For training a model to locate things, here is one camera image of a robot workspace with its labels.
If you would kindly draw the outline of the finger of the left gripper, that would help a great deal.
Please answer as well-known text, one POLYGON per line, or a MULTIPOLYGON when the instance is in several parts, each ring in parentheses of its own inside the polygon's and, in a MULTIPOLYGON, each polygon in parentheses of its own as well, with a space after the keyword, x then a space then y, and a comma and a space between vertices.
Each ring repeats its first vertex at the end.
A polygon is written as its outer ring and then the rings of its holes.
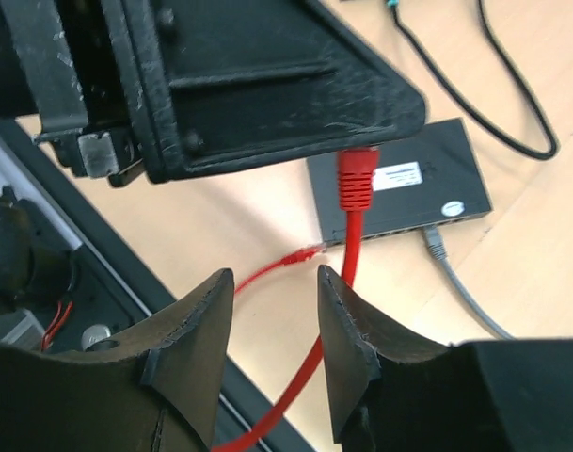
POLYGON ((319 1, 104 1, 135 167, 155 184, 417 134, 422 94, 319 1))

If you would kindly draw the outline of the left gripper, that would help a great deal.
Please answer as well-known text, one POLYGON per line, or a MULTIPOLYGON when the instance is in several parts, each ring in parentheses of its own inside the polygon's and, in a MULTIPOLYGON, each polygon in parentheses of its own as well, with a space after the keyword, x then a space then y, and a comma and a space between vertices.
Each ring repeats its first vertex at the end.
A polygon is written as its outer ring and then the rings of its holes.
POLYGON ((0 1, 0 120, 28 115, 75 177, 143 172, 101 2, 0 1))

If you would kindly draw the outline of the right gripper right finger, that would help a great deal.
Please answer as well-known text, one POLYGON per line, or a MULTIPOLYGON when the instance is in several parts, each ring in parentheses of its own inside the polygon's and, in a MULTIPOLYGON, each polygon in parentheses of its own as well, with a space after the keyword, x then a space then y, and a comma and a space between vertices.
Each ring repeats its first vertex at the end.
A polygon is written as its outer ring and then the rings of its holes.
POLYGON ((317 273, 332 435, 345 451, 573 451, 573 338, 445 346, 317 273))

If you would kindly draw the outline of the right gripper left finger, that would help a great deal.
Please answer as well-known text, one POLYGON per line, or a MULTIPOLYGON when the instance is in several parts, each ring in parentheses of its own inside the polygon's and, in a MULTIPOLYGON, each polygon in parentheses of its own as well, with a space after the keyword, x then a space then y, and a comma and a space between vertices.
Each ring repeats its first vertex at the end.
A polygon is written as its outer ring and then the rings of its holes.
POLYGON ((190 293, 89 351, 0 344, 0 451, 207 451, 234 278, 190 293))

